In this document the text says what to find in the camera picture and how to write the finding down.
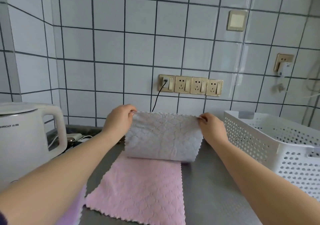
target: white kettle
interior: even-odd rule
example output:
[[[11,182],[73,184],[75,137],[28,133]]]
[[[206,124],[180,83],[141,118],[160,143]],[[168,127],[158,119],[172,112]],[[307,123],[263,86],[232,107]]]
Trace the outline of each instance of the white kettle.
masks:
[[[51,151],[43,116],[53,115],[59,146]],[[67,148],[66,126],[61,109],[33,103],[0,104],[0,191],[28,172],[58,156]]]

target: stainless steel countertop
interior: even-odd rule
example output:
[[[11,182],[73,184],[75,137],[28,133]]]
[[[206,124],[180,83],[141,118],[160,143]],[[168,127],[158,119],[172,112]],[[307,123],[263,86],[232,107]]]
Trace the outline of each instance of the stainless steel countertop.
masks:
[[[87,194],[98,186],[123,149],[123,144],[117,144],[106,154],[88,180]],[[182,164],[182,186],[186,225],[261,224],[220,158],[207,143],[202,143],[195,162]],[[110,218],[83,207],[80,225],[89,224],[138,223]]]

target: white plastic basket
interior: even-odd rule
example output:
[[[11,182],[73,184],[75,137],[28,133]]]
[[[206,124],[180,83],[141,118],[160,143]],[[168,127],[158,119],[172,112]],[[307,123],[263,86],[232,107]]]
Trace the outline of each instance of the white plastic basket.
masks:
[[[270,114],[225,111],[229,141],[320,201],[320,131]]]

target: power outlet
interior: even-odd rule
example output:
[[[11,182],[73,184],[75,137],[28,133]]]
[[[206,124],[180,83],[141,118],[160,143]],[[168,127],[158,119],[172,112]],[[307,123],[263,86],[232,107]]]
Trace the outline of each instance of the power outlet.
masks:
[[[176,93],[190,93],[192,77],[176,76],[174,91]]]
[[[190,93],[192,94],[205,94],[207,89],[207,78],[193,77],[191,80]]]
[[[208,79],[207,96],[220,96],[222,92],[223,80]]]
[[[174,82],[175,82],[176,76],[169,76],[169,75],[159,75],[159,82],[158,82],[158,91],[161,90],[161,92],[174,92]]]

